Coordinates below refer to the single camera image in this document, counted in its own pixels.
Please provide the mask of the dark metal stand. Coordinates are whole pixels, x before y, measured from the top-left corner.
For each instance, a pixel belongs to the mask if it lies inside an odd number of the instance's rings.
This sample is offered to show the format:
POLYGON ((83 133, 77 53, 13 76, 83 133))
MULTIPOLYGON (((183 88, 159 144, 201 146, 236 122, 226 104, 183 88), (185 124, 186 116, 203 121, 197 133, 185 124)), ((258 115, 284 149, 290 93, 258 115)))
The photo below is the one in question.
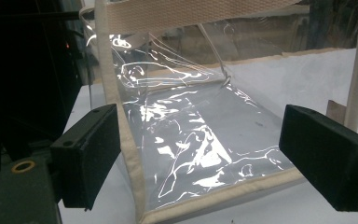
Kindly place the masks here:
POLYGON ((0 0, 0 168, 61 134, 79 92, 77 13, 68 0, 0 0))

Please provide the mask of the clear plastic bag beige trim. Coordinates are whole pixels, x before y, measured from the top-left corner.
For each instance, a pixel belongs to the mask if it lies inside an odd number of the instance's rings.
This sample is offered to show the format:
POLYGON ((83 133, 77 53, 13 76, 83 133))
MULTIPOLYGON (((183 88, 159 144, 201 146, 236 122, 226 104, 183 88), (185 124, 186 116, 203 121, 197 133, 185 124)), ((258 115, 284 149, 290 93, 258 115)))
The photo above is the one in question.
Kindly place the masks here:
POLYGON ((307 180, 279 148, 287 105, 358 133, 358 0, 94 0, 79 17, 137 224, 307 180))

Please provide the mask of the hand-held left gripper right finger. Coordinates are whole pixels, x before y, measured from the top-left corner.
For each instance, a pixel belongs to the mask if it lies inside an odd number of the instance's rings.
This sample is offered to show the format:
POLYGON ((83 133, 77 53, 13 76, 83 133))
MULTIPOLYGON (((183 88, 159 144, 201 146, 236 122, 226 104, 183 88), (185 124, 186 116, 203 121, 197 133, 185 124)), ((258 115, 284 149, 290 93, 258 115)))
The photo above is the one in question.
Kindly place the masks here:
POLYGON ((279 148, 338 211, 358 211, 358 133, 306 107, 287 105, 279 148))

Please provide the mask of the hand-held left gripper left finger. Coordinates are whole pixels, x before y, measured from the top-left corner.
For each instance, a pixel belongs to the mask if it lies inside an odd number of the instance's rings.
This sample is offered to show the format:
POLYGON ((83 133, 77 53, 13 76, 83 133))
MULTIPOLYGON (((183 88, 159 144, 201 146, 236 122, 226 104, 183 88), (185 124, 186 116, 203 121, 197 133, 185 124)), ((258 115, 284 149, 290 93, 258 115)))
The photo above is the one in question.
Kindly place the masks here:
POLYGON ((50 150, 60 174, 64 206, 91 210, 121 151, 117 106, 91 110, 50 150))

